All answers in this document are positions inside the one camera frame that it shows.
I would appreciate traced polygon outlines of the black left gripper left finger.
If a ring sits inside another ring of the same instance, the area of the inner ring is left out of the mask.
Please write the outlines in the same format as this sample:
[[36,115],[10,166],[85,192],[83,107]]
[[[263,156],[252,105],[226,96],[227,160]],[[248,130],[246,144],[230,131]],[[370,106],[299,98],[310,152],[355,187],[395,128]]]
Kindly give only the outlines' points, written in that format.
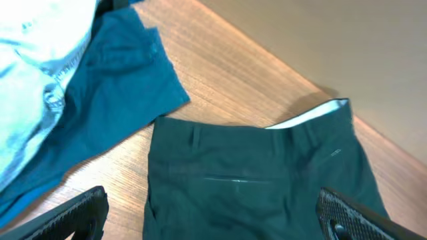
[[107,193],[96,186],[2,234],[1,240],[100,240],[108,211]]

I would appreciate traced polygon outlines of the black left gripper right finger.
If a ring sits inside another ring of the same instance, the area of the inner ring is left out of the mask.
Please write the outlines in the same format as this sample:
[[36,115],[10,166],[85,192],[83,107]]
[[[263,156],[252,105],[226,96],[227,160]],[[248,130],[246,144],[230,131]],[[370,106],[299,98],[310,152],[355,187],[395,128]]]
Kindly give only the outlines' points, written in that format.
[[316,215],[327,240],[426,240],[329,188],[322,188]]

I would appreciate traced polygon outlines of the black shorts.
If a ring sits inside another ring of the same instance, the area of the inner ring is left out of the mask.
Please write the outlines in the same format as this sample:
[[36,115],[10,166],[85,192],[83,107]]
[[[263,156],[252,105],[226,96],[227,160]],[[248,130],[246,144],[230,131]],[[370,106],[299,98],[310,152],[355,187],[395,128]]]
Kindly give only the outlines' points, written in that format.
[[387,216],[348,99],[268,127],[155,120],[144,239],[321,239],[332,188]]

